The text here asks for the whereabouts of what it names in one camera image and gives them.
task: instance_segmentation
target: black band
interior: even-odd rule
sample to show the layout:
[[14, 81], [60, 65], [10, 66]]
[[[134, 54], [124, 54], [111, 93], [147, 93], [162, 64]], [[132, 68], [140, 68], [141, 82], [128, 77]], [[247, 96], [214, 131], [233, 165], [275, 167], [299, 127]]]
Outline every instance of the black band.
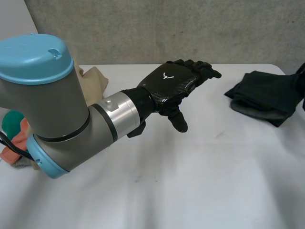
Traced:
[[37, 137], [39, 139], [41, 139], [42, 141], [45, 141], [45, 142], [62, 142], [62, 141], [66, 141], [66, 140], [68, 140], [70, 138], [73, 138], [73, 137], [79, 135], [81, 132], [83, 132], [84, 129], [86, 129], [86, 127], [88, 126], [89, 122], [90, 122], [90, 111], [89, 111], [89, 115], [88, 115], [88, 118], [87, 118], [86, 122], [79, 129], [77, 129], [76, 131], [74, 131], [74, 132], [72, 132], [72, 133], [70, 133], [68, 135], [64, 135], [64, 136], [61, 136], [61, 137], [52, 137], [52, 138], [50, 138], [50, 137], [42, 137], [42, 136], [37, 135]]
[[305, 73], [305, 63], [296, 71], [296, 74], [303, 74]]
[[113, 142], [116, 142], [118, 140], [118, 133], [116, 132], [114, 124], [107, 115], [106, 111], [98, 104], [93, 104], [92, 106], [103, 116], [112, 134]]
[[140, 124], [142, 124], [145, 119], [150, 116], [152, 112], [154, 112], [154, 101], [151, 94], [149, 94], [145, 88], [136, 87], [128, 90], [123, 90], [121, 92], [127, 95], [137, 108], [140, 117]]

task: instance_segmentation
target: gray concrete wall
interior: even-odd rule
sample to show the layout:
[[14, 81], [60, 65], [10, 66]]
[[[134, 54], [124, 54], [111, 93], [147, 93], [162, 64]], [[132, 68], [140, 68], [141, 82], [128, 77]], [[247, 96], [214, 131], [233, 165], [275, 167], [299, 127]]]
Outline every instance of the gray concrete wall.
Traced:
[[305, 0], [25, 0], [80, 64], [305, 62]]

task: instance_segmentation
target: black cable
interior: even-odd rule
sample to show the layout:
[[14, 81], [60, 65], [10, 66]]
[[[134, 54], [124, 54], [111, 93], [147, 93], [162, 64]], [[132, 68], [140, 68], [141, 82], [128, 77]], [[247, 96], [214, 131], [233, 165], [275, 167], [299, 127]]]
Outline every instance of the black cable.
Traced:
[[24, 150], [19, 149], [18, 147], [16, 147], [16, 146], [8, 139], [8, 137], [6, 137], [6, 135], [5, 135], [3, 132], [1, 132], [1, 131], [0, 131], [0, 138], [2, 139], [0, 143], [2, 143], [3, 145], [7, 146], [10, 150], [12, 150], [13, 152], [15, 152], [16, 154], [19, 154], [19, 155], [21, 155], [21, 156], [23, 156], [23, 157], [26, 157], [26, 158], [28, 158], [28, 159], [34, 161], [34, 159], [32, 158], [32, 156], [31, 156], [28, 152], [26, 152], [26, 151], [24, 151]]

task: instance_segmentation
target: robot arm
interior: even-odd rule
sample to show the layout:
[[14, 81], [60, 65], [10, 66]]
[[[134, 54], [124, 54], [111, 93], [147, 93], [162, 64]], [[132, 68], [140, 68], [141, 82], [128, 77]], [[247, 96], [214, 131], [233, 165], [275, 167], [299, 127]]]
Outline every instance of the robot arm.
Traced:
[[180, 132], [179, 104], [195, 87], [221, 75], [204, 62], [162, 64], [136, 88], [87, 107], [66, 45], [57, 37], [23, 35], [0, 42], [0, 106], [24, 114], [34, 130], [33, 160], [58, 178], [127, 135], [140, 135], [153, 112]]

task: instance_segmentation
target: beige cloth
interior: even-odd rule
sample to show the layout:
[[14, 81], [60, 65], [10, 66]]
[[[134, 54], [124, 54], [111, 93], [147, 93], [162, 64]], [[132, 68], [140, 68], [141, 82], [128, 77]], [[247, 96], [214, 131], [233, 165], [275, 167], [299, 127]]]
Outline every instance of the beige cloth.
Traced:
[[[107, 87], [108, 79], [96, 68], [89, 69], [85, 74], [84, 70], [79, 67], [77, 61], [74, 61], [74, 68], [77, 73], [78, 80], [80, 81], [81, 90], [85, 97], [87, 106], [97, 103], [103, 99], [103, 93]], [[26, 135], [31, 136], [33, 130], [29, 125]], [[39, 169], [36, 162], [32, 161], [32, 166], [35, 170]]]

